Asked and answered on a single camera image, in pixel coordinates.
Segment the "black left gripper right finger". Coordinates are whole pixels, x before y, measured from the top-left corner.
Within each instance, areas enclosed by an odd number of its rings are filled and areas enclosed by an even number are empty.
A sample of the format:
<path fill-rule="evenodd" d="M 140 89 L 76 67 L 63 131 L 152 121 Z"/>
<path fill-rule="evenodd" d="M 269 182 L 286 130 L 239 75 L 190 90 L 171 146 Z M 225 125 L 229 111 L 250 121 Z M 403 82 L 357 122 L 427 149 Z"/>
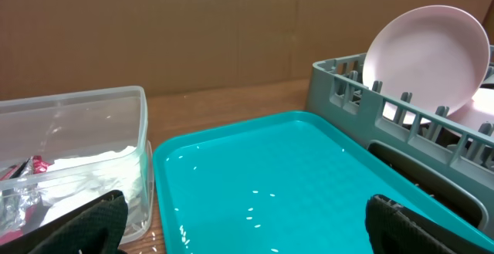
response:
<path fill-rule="evenodd" d="M 374 254 L 490 254 L 384 195 L 367 201 L 365 227 Z"/>

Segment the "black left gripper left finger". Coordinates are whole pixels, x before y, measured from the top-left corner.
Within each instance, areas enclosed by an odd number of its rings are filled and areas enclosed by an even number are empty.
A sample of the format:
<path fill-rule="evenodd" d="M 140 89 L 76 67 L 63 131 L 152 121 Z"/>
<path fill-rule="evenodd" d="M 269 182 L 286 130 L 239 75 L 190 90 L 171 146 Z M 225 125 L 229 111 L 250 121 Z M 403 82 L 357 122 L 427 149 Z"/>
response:
<path fill-rule="evenodd" d="M 122 191 L 112 190 L 36 230 L 1 245 L 1 254 L 117 254 L 127 224 Z"/>

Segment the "white napkin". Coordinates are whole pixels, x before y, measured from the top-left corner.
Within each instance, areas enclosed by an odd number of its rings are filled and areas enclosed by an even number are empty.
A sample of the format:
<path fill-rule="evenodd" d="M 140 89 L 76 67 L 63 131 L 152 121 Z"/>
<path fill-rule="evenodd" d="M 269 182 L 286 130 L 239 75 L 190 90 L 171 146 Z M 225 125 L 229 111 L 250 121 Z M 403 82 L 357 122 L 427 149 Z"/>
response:
<path fill-rule="evenodd" d="M 46 172 L 61 171 L 107 159 L 116 161 L 116 164 L 110 168 L 39 182 L 38 189 L 42 203 L 48 208 L 41 224 L 46 225 L 108 191 L 122 191 L 127 203 L 134 200 L 143 190 L 140 159 L 129 155 L 134 150 L 135 147 L 128 146 L 119 152 L 107 151 L 88 157 L 55 160 L 47 167 Z"/>

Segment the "red foil wrapper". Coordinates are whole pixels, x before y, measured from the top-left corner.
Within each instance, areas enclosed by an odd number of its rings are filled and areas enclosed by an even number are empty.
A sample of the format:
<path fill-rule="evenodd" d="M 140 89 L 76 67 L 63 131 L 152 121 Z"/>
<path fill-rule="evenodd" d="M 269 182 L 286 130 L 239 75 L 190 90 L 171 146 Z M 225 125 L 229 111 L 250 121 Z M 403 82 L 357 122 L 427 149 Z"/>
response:
<path fill-rule="evenodd" d="M 1 180 L 23 182 L 33 175 L 46 172 L 49 166 L 41 156 L 31 156 L 23 163 L 3 171 Z M 1 244 L 37 229 L 47 211 L 37 183 L 1 190 Z"/>

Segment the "pink small bowl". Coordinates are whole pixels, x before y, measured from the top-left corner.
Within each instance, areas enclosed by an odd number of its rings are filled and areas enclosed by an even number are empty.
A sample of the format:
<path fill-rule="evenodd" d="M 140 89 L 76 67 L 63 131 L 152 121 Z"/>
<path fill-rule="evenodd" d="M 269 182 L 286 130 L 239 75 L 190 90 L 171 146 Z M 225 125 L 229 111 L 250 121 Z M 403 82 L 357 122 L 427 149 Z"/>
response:
<path fill-rule="evenodd" d="M 448 119 L 478 130 L 484 123 L 493 123 L 493 90 L 480 88 L 463 107 L 448 115 Z"/>

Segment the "pink round plate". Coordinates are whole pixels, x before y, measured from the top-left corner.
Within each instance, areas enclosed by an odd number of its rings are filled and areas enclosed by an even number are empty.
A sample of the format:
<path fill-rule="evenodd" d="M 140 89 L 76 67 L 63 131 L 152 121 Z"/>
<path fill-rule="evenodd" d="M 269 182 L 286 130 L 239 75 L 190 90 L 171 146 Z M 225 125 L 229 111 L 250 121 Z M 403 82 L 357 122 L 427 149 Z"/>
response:
<path fill-rule="evenodd" d="M 383 83 L 381 94 L 412 95 L 411 104 L 454 113 L 467 104 L 486 76 L 491 50 L 480 22 L 460 8 L 429 5 L 388 23 L 367 51 L 365 86 Z"/>

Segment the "clear plastic bin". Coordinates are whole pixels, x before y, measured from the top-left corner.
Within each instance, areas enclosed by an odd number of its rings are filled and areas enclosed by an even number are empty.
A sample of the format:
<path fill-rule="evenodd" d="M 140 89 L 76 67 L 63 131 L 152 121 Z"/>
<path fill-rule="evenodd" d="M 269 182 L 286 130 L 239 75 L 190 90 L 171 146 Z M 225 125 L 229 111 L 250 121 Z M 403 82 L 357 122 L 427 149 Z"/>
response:
<path fill-rule="evenodd" d="M 129 155 L 140 159 L 143 190 L 127 203 L 127 224 L 121 240 L 122 243 L 135 241 L 149 229 L 152 215 L 154 172 L 147 122 L 146 96 L 139 86 L 4 100 L 1 103 L 1 173 L 35 155 L 52 164 L 57 159 L 135 147 Z M 116 161 L 107 159 L 36 174 L 23 182 L 1 180 L 1 190 L 110 168 L 115 164 Z"/>

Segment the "grey plastic dish rack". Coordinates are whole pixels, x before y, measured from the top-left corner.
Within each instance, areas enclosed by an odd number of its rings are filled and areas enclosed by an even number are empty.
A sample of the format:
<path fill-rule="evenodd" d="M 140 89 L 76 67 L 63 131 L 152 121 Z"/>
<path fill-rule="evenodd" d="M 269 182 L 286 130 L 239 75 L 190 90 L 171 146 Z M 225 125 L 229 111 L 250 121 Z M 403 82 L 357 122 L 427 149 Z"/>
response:
<path fill-rule="evenodd" d="M 450 121 L 449 108 L 430 113 L 404 92 L 361 84 L 365 54 L 313 64 L 306 110 L 396 168 L 488 237 L 493 236 L 493 124 L 472 130 Z"/>

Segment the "teal plastic tray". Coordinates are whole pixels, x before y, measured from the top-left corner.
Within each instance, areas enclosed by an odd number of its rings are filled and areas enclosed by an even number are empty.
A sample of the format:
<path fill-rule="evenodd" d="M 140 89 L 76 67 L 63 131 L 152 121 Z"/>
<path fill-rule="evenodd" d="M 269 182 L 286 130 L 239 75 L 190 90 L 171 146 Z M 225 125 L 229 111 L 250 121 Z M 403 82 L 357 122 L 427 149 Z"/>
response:
<path fill-rule="evenodd" d="M 174 137 L 153 156 L 169 253 L 369 253 L 382 194 L 492 249 L 492 240 L 315 114 Z"/>

